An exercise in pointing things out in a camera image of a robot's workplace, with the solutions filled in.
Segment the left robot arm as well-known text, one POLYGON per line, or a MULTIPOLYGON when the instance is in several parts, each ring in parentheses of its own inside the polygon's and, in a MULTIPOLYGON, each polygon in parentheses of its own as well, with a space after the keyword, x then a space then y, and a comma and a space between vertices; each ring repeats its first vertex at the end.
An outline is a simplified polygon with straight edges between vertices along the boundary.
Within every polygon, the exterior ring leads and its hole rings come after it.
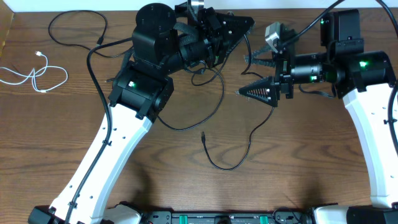
POLYGON ((60 195, 36 206, 29 223, 139 223, 126 205, 107 208, 109 195, 127 160, 168 102, 171 74, 204 62, 224 63, 251 30, 254 19, 204 8, 202 1, 175 7, 152 3, 136 14, 129 39, 133 49, 116 75, 105 116, 82 162, 60 195))

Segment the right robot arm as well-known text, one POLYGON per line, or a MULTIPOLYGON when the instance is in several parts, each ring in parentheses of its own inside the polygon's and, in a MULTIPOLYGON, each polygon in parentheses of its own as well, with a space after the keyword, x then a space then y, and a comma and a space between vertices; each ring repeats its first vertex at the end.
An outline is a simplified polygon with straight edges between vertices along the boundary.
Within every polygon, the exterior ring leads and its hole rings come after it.
POLYGON ((364 51, 356 9, 328 8, 317 18, 324 53, 295 53, 298 33, 275 22, 265 33, 275 74, 239 89, 239 94, 276 107, 294 86, 331 83, 358 133, 371 188, 368 206, 320 205, 298 223, 397 222, 397 79, 383 51, 364 51))

